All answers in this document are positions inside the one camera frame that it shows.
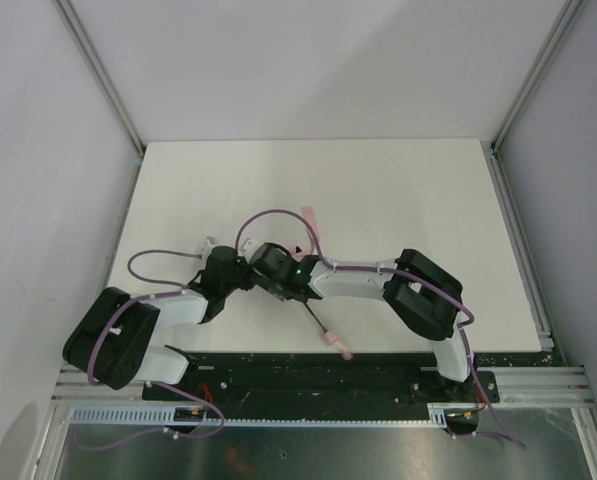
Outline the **right aluminium frame post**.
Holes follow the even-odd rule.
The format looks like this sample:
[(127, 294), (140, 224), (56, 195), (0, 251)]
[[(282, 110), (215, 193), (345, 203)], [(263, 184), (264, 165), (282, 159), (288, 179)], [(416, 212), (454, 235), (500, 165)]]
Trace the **right aluminium frame post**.
[(586, 0), (567, 0), (564, 2), (490, 142), (490, 148), (494, 153), (502, 148), (522, 117), (588, 4), (589, 2)]

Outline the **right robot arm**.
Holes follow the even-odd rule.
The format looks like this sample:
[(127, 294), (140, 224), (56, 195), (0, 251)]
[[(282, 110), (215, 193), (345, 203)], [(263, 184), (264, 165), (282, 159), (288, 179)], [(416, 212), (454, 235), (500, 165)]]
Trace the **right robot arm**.
[(387, 304), (404, 325), (430, 342), (441, 378), (458, 384), (472, 379), (473, 354), (464, 328), (474, 322), (462, 302), (462, 284), (421, 252), (405, 249), (378, 262), (302, 257), (274, 243), (252, 240), (240, 248), (258, 285), (283, 300), (307, 303), (360, 298)]

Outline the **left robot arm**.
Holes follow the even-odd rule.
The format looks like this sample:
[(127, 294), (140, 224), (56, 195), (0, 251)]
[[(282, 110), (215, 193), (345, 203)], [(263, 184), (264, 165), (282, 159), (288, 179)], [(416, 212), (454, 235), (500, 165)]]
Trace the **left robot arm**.
[(131, 296), (107, 287), (68, 337), (62, 357), (87, 374), (93, 385), (120, 390), (132, 382), (178, 384), (190, 366), (184, 353), (152, 344), (152, 336), (179, 326), (212, 321), (227, 298), (250, 290), (255, 274), (229, 246), (216, 246), (203, 258), (199, 276), (173, 291)]

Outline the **pink folding umbrella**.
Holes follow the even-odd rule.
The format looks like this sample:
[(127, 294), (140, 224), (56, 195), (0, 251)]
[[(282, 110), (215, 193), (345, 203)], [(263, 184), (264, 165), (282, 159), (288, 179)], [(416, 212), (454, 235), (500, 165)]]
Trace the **pink folding umbrella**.
[[(296, 246), (294, 252), (292, 253), (292, 257), (295, 260), (302, 260), (307, 254), (313, 254), (319, 242), (319, 234), (313, 208), (311, 206), (303, 206), (301, 208), (301, 216), (307, 222), (306, 233), (310, 247), (309, 251), (304, 251), (301, 247)], [(332, 330), (328, 329), (322, 323), (322, 321), (317, 317), (316, 313), (307, 303), (305, 303), (304, 306), (309, 315), (312, 317), (312, 319), (316, 322), (316, 324), (322, 331), (324, 342), (327, 345), (336, 349), (344, 360), (351, 360), (353, 358), (353, 353), (350, 351), (350, 349), (338, 338), (338, 336)]]

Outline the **aluminium frame post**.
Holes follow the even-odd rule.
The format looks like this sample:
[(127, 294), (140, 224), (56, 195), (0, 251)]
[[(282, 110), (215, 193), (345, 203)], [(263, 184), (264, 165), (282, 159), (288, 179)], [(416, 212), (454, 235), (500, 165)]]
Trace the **aluminium frame post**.
[(588, 4), (589, 2), (586, 0), (567, 0), (564, 2), (490, 142), (490, 148), (494, 153), (502, 148), (522, 117)]
[(53, 0), (52, 4), (134, 153), (138, 158), (142, 158), (146, 151), (146, 144), (141, 139), (129, 111), (76, 8), (68, 0)]

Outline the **left aluminium frame post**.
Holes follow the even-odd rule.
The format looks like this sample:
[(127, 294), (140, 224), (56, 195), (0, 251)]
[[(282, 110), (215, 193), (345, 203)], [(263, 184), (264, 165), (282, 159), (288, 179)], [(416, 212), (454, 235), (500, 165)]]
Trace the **left aluminium frame post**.
[(53, 0), (52, 4), (134, 153), (138, 158), (142, 158), (146, 151), (146, 144), (141, 139), (129, 111), (76, 8), (68, 0)]

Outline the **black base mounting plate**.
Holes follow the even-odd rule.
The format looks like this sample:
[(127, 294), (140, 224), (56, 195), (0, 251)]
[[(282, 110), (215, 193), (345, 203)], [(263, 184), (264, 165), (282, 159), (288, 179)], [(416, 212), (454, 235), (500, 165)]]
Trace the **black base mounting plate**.
[(429, 353), (192, 353), (180, 391), (210, 393), (226, 418), (413, 419), (432, 403), (473, 408), (500, 400), (490, 371), (458, 384), (441, 378)]

